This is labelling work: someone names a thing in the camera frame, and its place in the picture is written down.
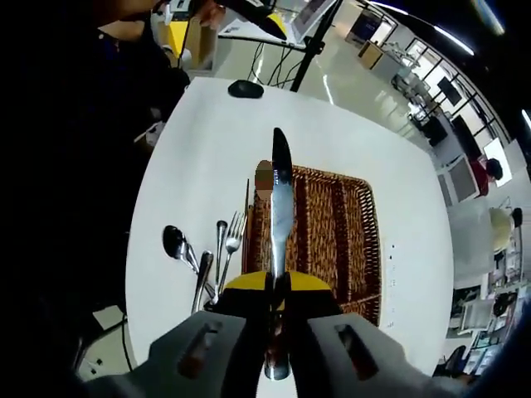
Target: hand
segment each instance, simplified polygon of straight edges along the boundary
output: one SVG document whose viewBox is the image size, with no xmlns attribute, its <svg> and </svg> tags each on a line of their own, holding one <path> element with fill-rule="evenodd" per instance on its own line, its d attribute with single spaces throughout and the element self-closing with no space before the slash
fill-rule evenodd
<svg viewBox="0 0 531 398">
<path fill-rule="evenodd" d="M 214 0 L 205 0 L 197 12 L 197 17 L 199 17 L 202 27 L 217 29 L 225 16 L 225 12 L 225 8 L 217 5 Z"/>
</svg>

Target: computer monitor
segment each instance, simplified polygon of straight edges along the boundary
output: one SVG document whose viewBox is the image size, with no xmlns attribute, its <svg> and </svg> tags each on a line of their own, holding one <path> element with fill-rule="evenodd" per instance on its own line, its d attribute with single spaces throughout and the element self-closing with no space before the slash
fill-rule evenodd
<svg viewBox="0 0 531 398">
<path fill-rule="evenodd" d="M 457 201 L 464 201 L 477 195 L 477 184 L 467 158 L 459 160 L 449 173 Z"/>
<path fill-rule="evenodd" d="M 446 77 L 443 77 L 437 85 L 452 105 L 456 106 L 459 101 L 461 101 L 462 97 L 459 94 L 459 91 L 457 91 L 454 85 Z"/>
</svg>

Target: desk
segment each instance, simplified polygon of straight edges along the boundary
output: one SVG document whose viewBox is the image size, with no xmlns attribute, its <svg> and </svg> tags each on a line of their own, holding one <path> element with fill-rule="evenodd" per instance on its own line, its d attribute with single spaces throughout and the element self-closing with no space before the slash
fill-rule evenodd
<svg viewBox="0 0 531 398">
<path fill-rule="evenodd" d="M 450 319 L 453 261 L 446 207 L 428 155 L 337 106 L 272 87 L 259 100 L 233 98 L 230 83 L 192 82 L 144 174 L 125 279 L 136 361 L 144 362 L 150 344 L 188 317 L 192 306 L 196 277 L 165 254 L 163 228 L 181 228 L 198 254 L 215 251 L 216 221 L 243 208 L 246 179 L 254 181 L 257 163 L 270 159 L 273 128 L 281 127 L 293 164 L 363 178 L 372 186 L 382 249 L 380 328 L 430 375 Z M 238 252 L 227 281 L 240 272 Z M 261 383 L 264 391 L 276 391 L 283 382 Z"/>
</svg>

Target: cable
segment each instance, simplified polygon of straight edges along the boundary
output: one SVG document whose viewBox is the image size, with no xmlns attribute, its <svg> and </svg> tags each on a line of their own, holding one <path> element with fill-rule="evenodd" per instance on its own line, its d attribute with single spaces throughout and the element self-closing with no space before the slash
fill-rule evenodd
<svg viewBox="0 0 531 398">
<path fill-rule="evenodd" d="M 127 347 L 125 346 L 125 313 L 122 316 L 122 347 L 124 348 L 124 354 L 125 354 L 125 360 L 127 361 L 127 367 L 129 368 L 129 371 L 133 371 L 133 367 L 131 366 L 131 360 L 129 359 L 129 353 L 127 352 Z"/>
<path fill-rule="evenodd" d="M 293 72 L 293 69 L 295 69 L 301 63 L 302 63 L 302 61 L 299 61 L 295 65 L 291 66 L 291 69 L 290 69 L 290 71 L 288 71 L 288 74 L 285 76 L 284 81 L 281 81 L 280 83 L 277 83 L 276 85 L 273 85 L 273 87 L 279 87 L 280 85 L 282 85 L 281 88 L 284 89 L 284 86 L 285 86 L 286 83 L 290 83 L 291 81 L 295 80 L 295 79 L 289 79 L 289 77 L 291 75 L 291 72 Z"/>
<path fill-rule="evenodd" d="M 179 59 L 177 60 L 177 65 L 179 68 L 182 68 L 183 65 L 181 65 L 181 60 L 183 59 L 183 54 L 186 46 L 186 39 L 188 38 L 188 30 L 190 29 L 190 22 L 186 25 L 186 31 L 184 31 L 184 38 L 183 38 L 183 47 L 181 48 L 181 54 L 179 54 Z"/>
<path fill-rule="evenodd" d="M 285 47 L 282 47 L 282 55 L 280 56 L 281 59 L 284 56 L 284 50 L 285 50 Z M 279 73 L 276 74 L 276 84 L 279 84 L 279 78 L 280 78 L 281 71 L 282 71 L 282 63 L 280 63 Z"/>
<path fill-rule="evenodd" d="M 284 85 L 285 85 L 286 83 L 290 83 L 290 82 L 292 82 L 293 80 L 295 80 L 295 79 L 282 80 L 280 83 L 278 83 L 278 84 L 274 84 L 274 85 L 272 85 L 271 87 L 280 87 L 280 85 L 282 85 L 281 88 L 284 88 Z"/>
<path fill-rule="evenodd" d="M 261 85 L 263 85 L 263 83 L 262 83 L 260 78 L 255 73 L 255 63 L 256 63 L 256 60 L 258 59 L 258 57 L 262 54 L 263 50 L 264 50 L 264 43 L 260 43 L 258 46 L 256 46 L 255 56 L 253 57 L 253 60 L 252 60 L 251 70 L 249 70 L 249 75 L 247 75 L 247 80 L 249 80 L 249 78 L 251 77 L 251 74 L 252 74 L 253 76 L 256 77 L 256 79 L 258 80 L 258 82 Z"/>
<path fill-rule="evenodd" d="M 271 81 L 273 80 L 273 77 L 275 76 L 275 73 L 276 73 L 277 69 L 282 65 L 282 62 L 284 62 L 284 60 L 288 57 L 289 54 L 291 54 L 292 51 L 293 51 L 293 47 L 290 48 L 290 50 L 287 52 L 287 54 L 285 56 L 281 56 L 279 63 L 277 64 L 277 66 L 273 70 L 273 73 L 271 73 L 271 77 L 269 78 L 269 81 L 267 82 L 267 85 L 271 84 Z"/>
</svg>

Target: woven placemat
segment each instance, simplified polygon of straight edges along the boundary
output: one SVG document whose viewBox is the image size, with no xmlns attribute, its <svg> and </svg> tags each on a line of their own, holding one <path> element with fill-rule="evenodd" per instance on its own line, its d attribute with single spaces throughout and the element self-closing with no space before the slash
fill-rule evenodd
<svg viewBox="0 0 531 398">
<path fill-rule="evenodd" d="M 293 167 L 295 223 L 286 268 L 322 279 L 344 313 L 378 325 L 380 245 L 371 187 L 364 180 Z M 270 201 L 255 192 L 243 272 L 270 269 Z"/>
</svg>

